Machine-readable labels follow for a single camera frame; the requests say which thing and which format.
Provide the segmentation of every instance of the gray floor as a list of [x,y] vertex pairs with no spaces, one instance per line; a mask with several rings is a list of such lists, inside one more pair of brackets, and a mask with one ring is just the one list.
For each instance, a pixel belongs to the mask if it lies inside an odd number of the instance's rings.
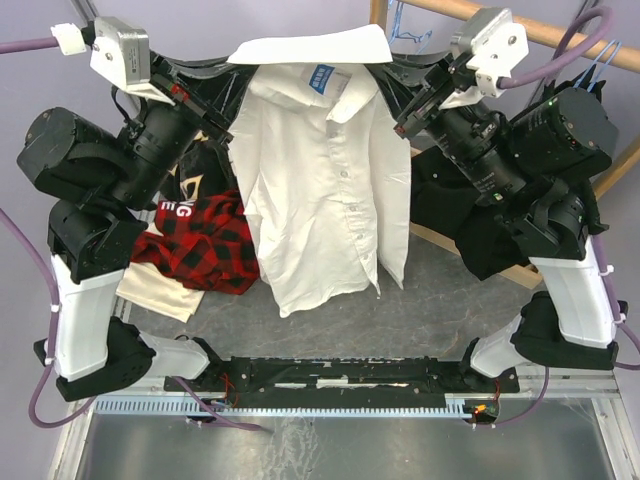
[[477,336],[506,325],[531,291],[494,276],[479,282],[462,261],[412,236],[404,290],[380,268],[373,288],[280,318],[269,287],[242,296],[205,295],[185,325],[134,306],[130,321],[159,336],[206,339],[221,357],[418,357],[458,359]]
[[[502,402],[505,416],[522,401]],[[178,418],[94,417],[78,480],[614,479],[589,400],[545,402],[518,425],[462,420],[247,418],[267,431]]]

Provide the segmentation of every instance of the white shirt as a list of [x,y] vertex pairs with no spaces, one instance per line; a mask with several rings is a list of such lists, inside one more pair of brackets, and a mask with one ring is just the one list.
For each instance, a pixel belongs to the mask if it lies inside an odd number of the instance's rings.
[[229,156],[280,315],[369,284],[379,293],[378,259],[402,288],[409,142],[361,64],[391,61],[384,32],[254,40],[229,61],[261,64],[230,128]]

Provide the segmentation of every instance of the wooden clothes rack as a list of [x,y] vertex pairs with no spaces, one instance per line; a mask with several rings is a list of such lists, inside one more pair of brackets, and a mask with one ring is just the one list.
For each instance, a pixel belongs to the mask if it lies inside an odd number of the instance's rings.
[[[483,8],[483,5],[467,0],[398,1],[403,1],[409,5],[464,21],[469,20],[473,14],[475,14],[480,8]],[[388,5],[388,0],[371,0],[369,23],[380,25],[382,29],[386,30]],[[525,26],[529,41],[551,48],[556,48],[558,46],[560,39],[565,32],[564,28],[517,15],[514,16],[514,21]],[[568,48],[574,47],[584,40],[584,38],[585,35],[577,33],[569,43]],[[588,50],[583,56],[593,60],[607,47],[608,44],[609,42],[607,40],[600,40],[600,42]],[[602,57],[600,57],[599,61],[606,62],[609,59],[609,56],[613,53],[613,50],[614,49],[611,48],[608,52],[605,52]],[[616,56],[611,61],[611,65],[631,72],[640,73],[640,50],[632,47],[620,48]],[[599,199],[602,197],[607,190],[613,187],[613,185],[626,175],[639,161],[640,134],[629,144],[629,146],[627,146],[626,149],[622,151],[615,160],[613,166],[600,175],[593,183],[596,198]],[[411,231],[414,234],[449,250],[450,252],[459,254],[453,240],[445,237],[444,235],[440,235],[439,233],[420,225],[412,225]],[[534,288],[542,281],[542,276],[535,272],[535,268],[532,266],[511,267],[510,269],[502,272],[501,275],[528,288]]]

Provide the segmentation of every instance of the blue clothing tag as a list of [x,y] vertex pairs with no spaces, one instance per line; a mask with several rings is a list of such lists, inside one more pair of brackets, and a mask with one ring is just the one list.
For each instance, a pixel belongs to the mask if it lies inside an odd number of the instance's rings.
[[319,94],[324,95],[324,89],[327,86],[329,77],[334,70],[335,68],[329,65],[318,65],[313,71],[313,75],[311,75],[311,80],[309,80],[309,85],[311,86],[311,88],[313,88]]

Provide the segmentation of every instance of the red plaid shirt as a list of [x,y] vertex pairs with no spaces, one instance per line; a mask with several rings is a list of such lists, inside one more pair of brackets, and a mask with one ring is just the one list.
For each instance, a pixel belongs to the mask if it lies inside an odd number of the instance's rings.
[[186,202],[160,202],[155,225],[143,233],[133,262],[153,263],[185,287],[242,294],[260,276],[237,190]]

